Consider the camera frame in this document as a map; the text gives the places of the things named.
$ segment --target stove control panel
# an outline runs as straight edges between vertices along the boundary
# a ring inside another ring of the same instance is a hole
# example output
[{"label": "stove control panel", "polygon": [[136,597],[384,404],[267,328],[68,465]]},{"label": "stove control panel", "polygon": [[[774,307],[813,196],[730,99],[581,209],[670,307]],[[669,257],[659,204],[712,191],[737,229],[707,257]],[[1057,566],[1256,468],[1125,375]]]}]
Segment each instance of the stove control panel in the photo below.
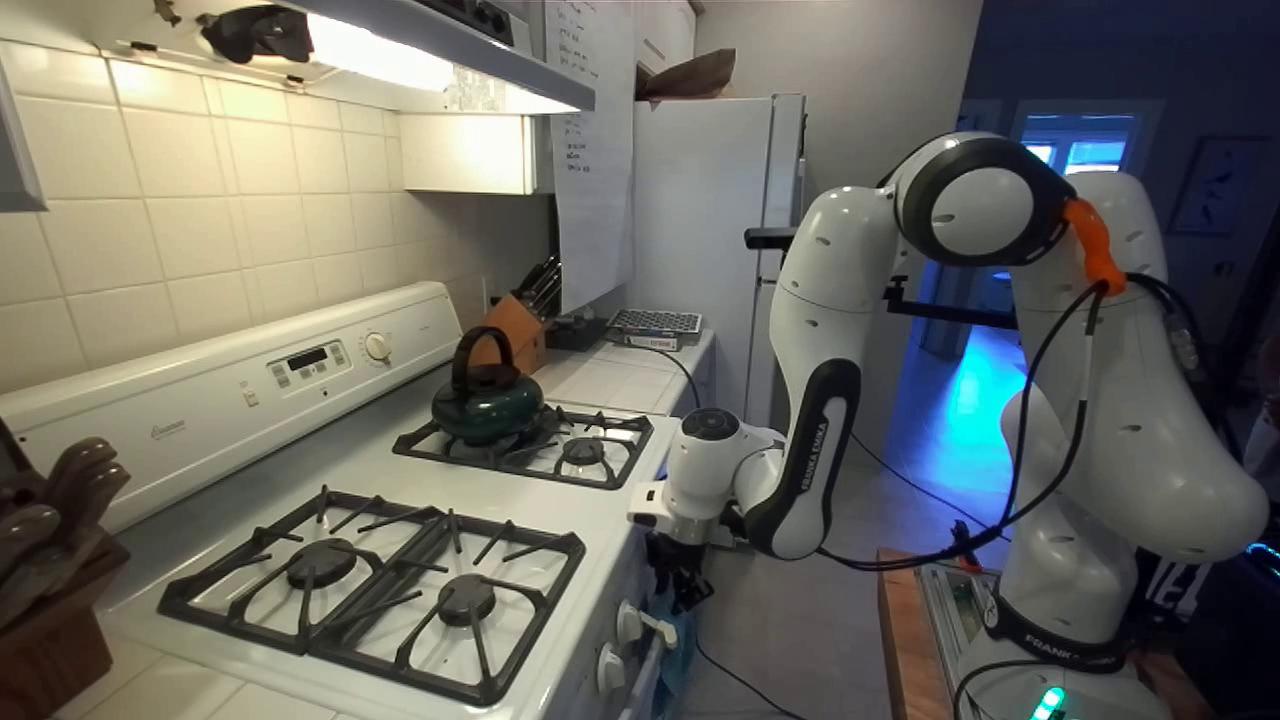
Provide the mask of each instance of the stove control panel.
[{"label": "stove control panel", "polygon": [[286,358],[267,361],[277,388],[305,388],[348,368],[343,342],[322,342]]}]

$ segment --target kitchen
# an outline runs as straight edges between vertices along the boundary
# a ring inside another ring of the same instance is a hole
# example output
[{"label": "kitchen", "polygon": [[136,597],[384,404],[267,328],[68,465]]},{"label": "kitchen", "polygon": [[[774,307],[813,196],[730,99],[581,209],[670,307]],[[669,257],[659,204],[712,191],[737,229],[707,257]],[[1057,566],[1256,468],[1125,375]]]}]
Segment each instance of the kitchen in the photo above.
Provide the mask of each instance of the kitchen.
[{"label": "kitchen", "polygon": [[[25,349],[4,353],[4,393],[415,280],[445,280],[467,328],[487,296],[551,250],[546,196],[402,191],[408,149],[388,108],[102,65],[63,34],[74,29],[71,0],[4,11],[4,70],[47,196],[47,216],[0,220],[12,243],[0,268],[0,332],[8,349]],[[739,96],[808,96],[813,190],[871,184],[916,142],[951,123],[974,11],[979,3],[803,9],[794,29],[780,34],[769,29],[774,18],[707,0],[695,48],[739,45]],[[813,55],[773,65],[769,48],[790,37],[813,37]],[[848,51],[848,71],[813,71],[832,65],[832,51]],[[903,342],[903,325],[887,321],[883,335]],[[878,395],[869,393],[860,429],[869,441],[883,441],[895,383],[891,361],[874,371]],[[862,688],[878,700],[848,703],[838,668],[818,679],[827,700],[808,715],[883,709],[883,688]]]}]

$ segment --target wooden countertop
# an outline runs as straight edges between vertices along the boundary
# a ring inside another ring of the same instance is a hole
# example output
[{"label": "wooden countertop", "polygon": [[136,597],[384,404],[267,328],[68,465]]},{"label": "wooden countertop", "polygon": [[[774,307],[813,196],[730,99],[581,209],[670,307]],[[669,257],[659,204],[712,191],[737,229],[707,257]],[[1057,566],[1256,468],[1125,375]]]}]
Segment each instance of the wooden countertop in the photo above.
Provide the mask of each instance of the wooden countertop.
[{"label": "wooden countertop", "polygon": [[[878,641],[895,720],[949,720],[951,685],[933,637],[924,588],[916,571],[883,571]],[[1173,720],[1213,720],[1213,709],[1169,652],[1138,652],[1138,676],[1173,703]]]}]

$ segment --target white cabinet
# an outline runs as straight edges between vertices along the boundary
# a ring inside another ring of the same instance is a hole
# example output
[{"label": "white cabinet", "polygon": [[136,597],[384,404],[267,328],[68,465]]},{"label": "white cabinet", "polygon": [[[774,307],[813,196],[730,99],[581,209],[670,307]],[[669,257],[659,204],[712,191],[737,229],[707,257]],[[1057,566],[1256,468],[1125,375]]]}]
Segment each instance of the white cabinet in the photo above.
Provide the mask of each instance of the white cabinet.
[{"label": "white cabinet", "polygon": [[695,18],[688,0],[627,3],[636,18],[638,70],[663,71],[693,59]]},{"label": "white cabinet", "polygon": [[27,136],[20,129],[4,65],[0,65],[0,213],[42,213],[42,191],[35,180],[35,166],[27,157]]},{"label": "white cabinet", "polygon": [[530,117],[399,117],[399,184],[408,191],[539,191]]}]

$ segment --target kettle handle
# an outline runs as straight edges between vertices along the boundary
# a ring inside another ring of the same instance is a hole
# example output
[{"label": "kettle handle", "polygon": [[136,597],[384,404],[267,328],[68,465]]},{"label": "kettle handle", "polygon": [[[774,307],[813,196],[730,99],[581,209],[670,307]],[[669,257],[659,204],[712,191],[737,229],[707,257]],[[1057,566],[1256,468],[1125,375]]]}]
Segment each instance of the kettle handle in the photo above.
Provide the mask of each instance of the kettle handle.
[{"label": "kettle handle", "polygon": [[457,353],[451,353],[451,393],[458,393],[458,395],[471,393],[471,383],[467,383],[471,368],[467,368],[467,364],[471,364],[471,353],[475,353],[475,343],[480,343],[485,335],[494,342],[494,353],[501,353],[505,368],[512,368],[512,375],[517,375],[517,353],[512,353],[508,332],[494,328],[494,325],[475,325],[475,328],[467,328],[464,342],[457,342]]}]

